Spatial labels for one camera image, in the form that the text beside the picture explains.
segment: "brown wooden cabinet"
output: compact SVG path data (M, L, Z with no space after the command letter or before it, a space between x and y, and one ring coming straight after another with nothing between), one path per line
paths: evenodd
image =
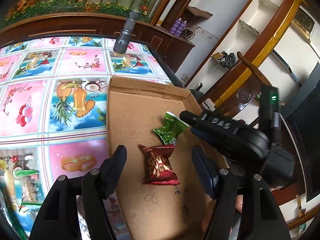
M22 20L0 32L0 46L16 43L40 35L63 33L99 34L118 36L125 18L98 13L56 13ZM132 39L147 42L163 56L167 65L176 72L194 44L175 37L165 29L138 21Z

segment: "table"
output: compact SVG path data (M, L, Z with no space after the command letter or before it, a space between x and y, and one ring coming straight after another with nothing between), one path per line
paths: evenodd
M16 229L27 236L40 208L36 204L59 175L83 176L108 158L111 76L181 85L147 44L131 42L121 55L113 52L114 43L99 36L44 36L0 50L0 189L9 195L20 223ZM31 204L22 203L26 182L17 170L35 170L28 177ZM78 206L82 213L81 198ZM116 195L105 207L117 237L131 239ZM88 239L81 215L79 220Z

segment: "green snack package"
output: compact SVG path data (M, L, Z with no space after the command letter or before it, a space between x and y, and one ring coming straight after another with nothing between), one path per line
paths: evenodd
M156 128L153 131L160 136L164 144L176 144L177 137L189 125L181 121L173 113L167 111L164 115L164 125Z

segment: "yellow decorative strip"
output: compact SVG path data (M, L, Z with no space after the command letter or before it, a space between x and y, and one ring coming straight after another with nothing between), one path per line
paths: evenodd
M256 67L259 67L261 63L269 56L274 47L278 44L285 31L288 29L290 23L294 19L297 10L299 9L300 3L302 0L294 0L288 14L284 18L282 24L276 30L275 34L271 37L262 51L257 55L257 57L252 61L252 64ZM226 101L234 92L236 92L240 86L247 81L251 76L252 72L247 68L237 80L220 96L220 98L215 101L216 106L220 106L224 101Z

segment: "wall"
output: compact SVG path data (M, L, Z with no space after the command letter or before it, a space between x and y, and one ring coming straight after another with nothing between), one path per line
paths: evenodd
M213 14L211 18L198 25L204 32L208 32L210 36L212 36L211 41L216 40L217 42L247 1L248 0L192 0L190 6L195 6ZM199 35L197 34L196 36L197 38L191 40L196 47L191 50L176 72L179 79L181 79L183 74L186 74L189 78L215 45L211 41L207 41L207 39L198 37Z

